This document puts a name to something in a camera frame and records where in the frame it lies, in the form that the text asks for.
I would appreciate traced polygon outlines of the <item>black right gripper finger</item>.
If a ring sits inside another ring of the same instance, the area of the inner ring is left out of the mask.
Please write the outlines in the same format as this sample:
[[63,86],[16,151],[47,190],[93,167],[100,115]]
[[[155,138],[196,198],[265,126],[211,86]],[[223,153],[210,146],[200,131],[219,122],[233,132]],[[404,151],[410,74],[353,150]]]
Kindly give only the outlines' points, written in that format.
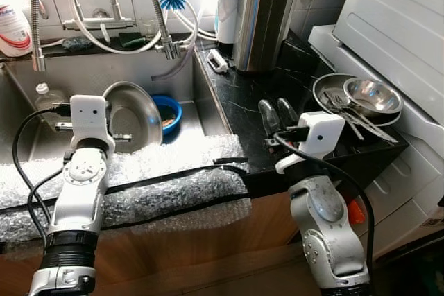
[[262,116],[262,124],[267,137],[273,137],[278,131],[278,112],[275,106],[267,99],[258,102],[258,109]]
[[277,100],[277,112],[280,116],[280,124],[282,124],[284,130],[298,127],[299,114],[287,99],[279,98]]

